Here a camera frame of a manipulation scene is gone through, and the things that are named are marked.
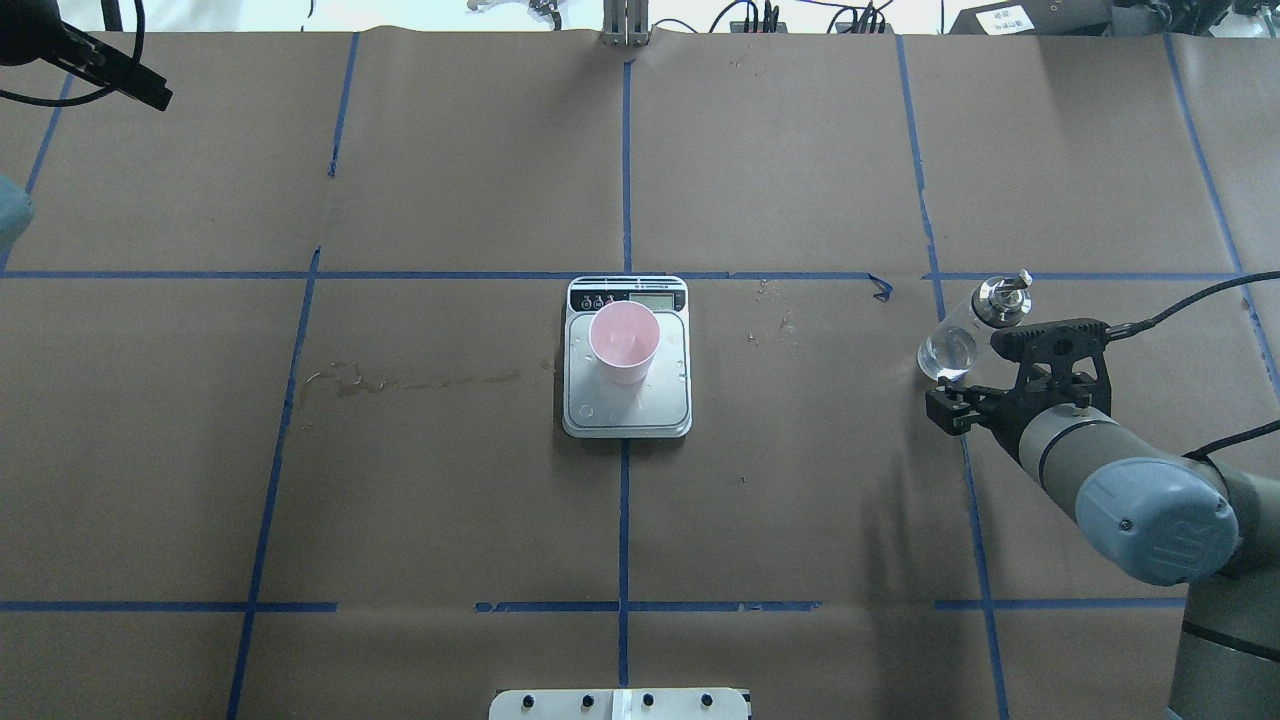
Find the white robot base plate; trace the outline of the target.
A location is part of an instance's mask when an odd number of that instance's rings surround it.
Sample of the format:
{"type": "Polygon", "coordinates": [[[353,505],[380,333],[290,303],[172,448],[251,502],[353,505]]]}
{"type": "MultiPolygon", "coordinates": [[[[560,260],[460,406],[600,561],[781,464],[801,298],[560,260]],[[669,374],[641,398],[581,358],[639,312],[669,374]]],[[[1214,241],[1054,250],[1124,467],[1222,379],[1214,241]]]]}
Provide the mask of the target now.
{"type": "Polygon", "coordinates": [[[753,719],[748,691],[730,687],[509,689],[489,719],[753,719]]]}

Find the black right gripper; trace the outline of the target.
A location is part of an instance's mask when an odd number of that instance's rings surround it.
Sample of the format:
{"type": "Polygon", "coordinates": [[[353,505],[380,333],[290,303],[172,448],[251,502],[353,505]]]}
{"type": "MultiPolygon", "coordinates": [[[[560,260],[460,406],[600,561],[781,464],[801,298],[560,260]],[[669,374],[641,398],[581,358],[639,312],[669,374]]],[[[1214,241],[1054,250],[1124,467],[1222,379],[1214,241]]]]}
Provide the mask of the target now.
{"type": "Polygon", "coordinates": [[[984,386],[936,386],[925,392],[925,416],[947,436],[984,427],[1020,461],[1021,436],[1043,411],[1064,404],[1112,411],[1107,343],[1108,325],[1089,318],[996,331],[989,346],[1018,365],[1012,387],[1001,392],[984,386]]]}

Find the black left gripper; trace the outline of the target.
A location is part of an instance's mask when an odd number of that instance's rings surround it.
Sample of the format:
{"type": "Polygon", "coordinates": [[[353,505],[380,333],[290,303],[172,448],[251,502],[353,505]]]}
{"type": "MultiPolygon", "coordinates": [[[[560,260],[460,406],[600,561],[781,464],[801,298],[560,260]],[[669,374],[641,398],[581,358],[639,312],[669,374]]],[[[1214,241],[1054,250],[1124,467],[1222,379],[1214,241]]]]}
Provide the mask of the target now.
{"type": "Polygon", "coordinates": [[[147,33],[133,33],[133,47],[123,53],[61,20],[56,1],[1,1],[1,64],[22,67],[36,60],[70,61],[70,73],[99,88],[72,99],[83,105],[123,94],[165,111],[173,92],[166,78],[143,64],[147,33]]]}

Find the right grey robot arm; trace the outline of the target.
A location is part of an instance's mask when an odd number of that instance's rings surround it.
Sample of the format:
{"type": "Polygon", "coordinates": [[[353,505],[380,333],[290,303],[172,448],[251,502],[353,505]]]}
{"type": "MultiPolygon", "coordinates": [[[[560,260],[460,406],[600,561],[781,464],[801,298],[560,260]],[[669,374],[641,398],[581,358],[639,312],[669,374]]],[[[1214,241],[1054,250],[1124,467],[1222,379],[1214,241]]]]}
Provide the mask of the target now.
{"type": "Polygon", "coordinates": [[[1129,577],[1187,585],[1166,717],[1275,719],[1277,482],[1207,448],[1165,452],[1111,418],[1105,348],[1132,332],[1088,318],[997,331],[1014,384],[941,379],[925,415],[950,436],[986,428],[1129,577]]]}

